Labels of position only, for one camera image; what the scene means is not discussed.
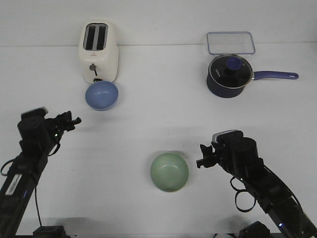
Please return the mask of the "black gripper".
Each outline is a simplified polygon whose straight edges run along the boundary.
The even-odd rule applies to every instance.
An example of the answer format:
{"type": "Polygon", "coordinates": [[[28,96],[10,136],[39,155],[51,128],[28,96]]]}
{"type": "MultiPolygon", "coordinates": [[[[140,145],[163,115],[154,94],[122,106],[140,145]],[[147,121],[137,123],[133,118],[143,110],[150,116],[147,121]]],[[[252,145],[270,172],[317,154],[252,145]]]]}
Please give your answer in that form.
{"type": "Polygon", "coordinates": [[[67,111],[57,115],[55,118],[48,118],[47,131],[49,136],[62,136],[65,131],[74,130],[74,124],[79,124],[81,122],[82,120],[79,117],[72,120],[71,111],[67,111]]]}
{"type": "MultiPolygon", "coordinates": [[[[210,146],[200,144],[200,149],[203,156],[211,156],[213,154],[213,148],[215,149],[214,154],[217,158],[217,163],[225,170],[230,171],[230,152],[229,145],[227,143],[216,143],[212,142],[210,146]]],[[[215,160],[200,159],[196,161],[197,168],[210,168],[215,166],[215,160]]]]}

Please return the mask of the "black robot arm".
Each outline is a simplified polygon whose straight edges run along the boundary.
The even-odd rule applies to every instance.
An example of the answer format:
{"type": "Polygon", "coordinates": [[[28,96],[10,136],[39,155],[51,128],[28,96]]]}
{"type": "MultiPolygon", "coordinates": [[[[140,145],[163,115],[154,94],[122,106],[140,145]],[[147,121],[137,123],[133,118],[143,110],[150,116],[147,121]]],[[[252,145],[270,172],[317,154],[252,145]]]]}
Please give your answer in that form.
{"type": "Polygon", "coordinates": [[[73,119],[70,111],[46,118],[46,108],[25,112],[17,127],[21,135],[21,153],[13,159],[0,190],[0,236],[16,235],[22,217],[37,186],[48,157],[60,148],[65,131],[75,129],[80,118],[73,119]]]}
{"type": "Polygon", "coordinates": [[[307,217],[289,187],[258,156],[255,140],[240,130],[227,130],[213,135],[211,145],[200,145],[202,159],[197,167],[221,166],[233,179],[245,186],[237,194],[248,192],[269,215],[286,238],[315,238],[317,228],[307,217]]]}

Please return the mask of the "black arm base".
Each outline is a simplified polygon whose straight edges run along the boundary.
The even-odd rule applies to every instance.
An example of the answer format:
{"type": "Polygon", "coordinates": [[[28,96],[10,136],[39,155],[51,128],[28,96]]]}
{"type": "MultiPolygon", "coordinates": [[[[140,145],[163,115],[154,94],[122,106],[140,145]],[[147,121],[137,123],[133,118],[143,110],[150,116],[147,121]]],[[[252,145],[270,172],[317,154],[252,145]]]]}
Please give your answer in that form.
{"type": "Polygon", "coordinates": [[[64,226],[41,226],[33,232],[34,238],[69,238],[64,226]]]}
{"type": "Polygon", "coordinates": [[[269,229],[259,221],[252,223],[239,232],[240,238],[268,238],[269,229]]]}

